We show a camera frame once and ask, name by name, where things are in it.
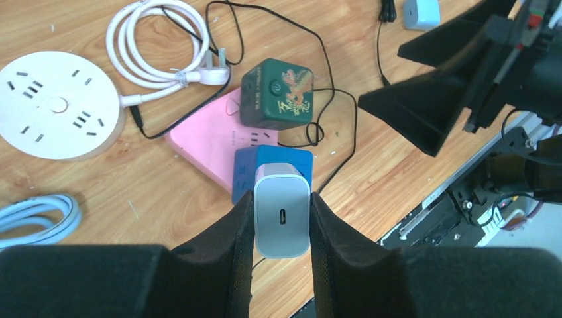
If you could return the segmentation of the pink triangular power strip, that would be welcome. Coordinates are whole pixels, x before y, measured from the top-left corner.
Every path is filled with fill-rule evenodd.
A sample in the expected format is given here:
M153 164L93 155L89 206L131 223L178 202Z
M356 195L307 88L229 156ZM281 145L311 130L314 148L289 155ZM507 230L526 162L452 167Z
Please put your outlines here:
M238 88L203 106L165 135L172 149L229 193L235 152L250 146L278 144L278 131L242 124L240 102Z

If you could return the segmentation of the light blue charger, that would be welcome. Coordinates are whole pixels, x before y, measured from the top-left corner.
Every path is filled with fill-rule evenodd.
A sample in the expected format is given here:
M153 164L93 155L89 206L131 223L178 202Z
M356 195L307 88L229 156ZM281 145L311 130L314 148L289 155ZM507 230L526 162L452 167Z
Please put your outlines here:
M407 0L402 9L406 30L427 31L441 23L438 0Z

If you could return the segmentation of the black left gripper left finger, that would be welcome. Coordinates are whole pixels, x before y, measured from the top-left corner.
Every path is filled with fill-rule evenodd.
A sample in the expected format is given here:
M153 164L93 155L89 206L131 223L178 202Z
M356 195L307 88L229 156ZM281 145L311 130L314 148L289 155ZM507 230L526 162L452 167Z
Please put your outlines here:
M82 219L69 195L31 197L1 209L1 230L41 230L1 241L2 317L247 317L253 197L188 242L66 245Z

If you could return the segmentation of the blue cube socket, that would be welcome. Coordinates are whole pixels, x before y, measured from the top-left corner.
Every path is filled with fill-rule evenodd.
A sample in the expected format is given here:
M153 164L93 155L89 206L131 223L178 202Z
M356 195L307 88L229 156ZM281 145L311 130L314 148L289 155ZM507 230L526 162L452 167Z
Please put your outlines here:
M236 204L269 175L300 175L312 185L313 154L308 150L259 145L235 152L231 202Z

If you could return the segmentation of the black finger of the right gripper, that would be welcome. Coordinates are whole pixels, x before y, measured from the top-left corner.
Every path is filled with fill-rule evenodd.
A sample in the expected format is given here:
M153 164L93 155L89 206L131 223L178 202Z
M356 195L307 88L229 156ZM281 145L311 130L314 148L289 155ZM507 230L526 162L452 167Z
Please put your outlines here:
M495 57L496 45L489 41L468 44L429 73L361 95L359 108L437 156L462 109L481 100Z
M401 58L436 67L453 57L484 26L492 15L507 17L514 1L480 1L474 7L425 34L402 44Z

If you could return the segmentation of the dark green adapter plug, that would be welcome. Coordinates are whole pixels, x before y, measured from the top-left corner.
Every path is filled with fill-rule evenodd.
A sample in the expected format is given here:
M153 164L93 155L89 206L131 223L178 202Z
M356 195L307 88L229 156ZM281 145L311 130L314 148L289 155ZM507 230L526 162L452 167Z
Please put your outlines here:
M313 87L309 68L267 58L241 79L240 120L277 131L307 125L313 117Z

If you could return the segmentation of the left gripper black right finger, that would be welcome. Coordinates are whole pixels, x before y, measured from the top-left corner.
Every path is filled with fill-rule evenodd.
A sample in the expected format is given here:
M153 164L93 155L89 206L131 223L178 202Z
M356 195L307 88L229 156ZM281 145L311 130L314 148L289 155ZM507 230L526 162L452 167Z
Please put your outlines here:
M560 317L561 261L537 248L388 250L311 196L318 317Z

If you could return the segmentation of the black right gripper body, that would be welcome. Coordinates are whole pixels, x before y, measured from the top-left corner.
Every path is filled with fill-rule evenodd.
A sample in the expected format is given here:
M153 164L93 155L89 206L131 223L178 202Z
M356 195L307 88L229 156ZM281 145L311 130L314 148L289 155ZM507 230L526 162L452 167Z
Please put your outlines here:
M469 86L464 130L488 127L506 104L560 123L561 2L526 1L513 19L488 13L478 38L486 44Z

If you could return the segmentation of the white cube charger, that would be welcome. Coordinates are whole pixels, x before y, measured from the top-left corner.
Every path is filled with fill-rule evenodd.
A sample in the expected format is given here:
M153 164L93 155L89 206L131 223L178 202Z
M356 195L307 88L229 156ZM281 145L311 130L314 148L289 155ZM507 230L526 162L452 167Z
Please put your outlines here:
M265 258L296 258L310 246L311 189L300 175L269 175L254 185L254 229Z

